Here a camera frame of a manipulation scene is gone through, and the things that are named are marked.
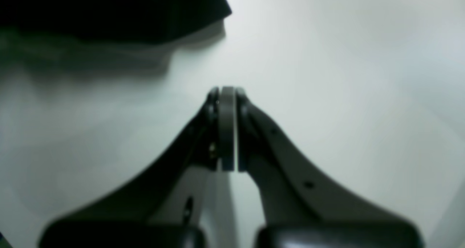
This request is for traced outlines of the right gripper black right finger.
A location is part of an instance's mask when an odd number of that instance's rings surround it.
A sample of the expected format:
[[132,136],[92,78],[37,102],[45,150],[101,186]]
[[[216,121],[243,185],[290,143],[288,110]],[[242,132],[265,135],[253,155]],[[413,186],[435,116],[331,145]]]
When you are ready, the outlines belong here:
[[236,89],[238,169],[258,187],[256,248],[423,248],[417,227],[352,193],[302,154]]

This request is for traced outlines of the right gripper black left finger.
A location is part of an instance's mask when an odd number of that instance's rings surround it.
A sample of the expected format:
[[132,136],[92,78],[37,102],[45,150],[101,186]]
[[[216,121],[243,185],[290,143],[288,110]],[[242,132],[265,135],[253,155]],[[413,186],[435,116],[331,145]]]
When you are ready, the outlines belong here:
[[206,248],[208,179],[234,162],[234,88],[213,87],[171,145],[138,176],[46,227],[40,248]]

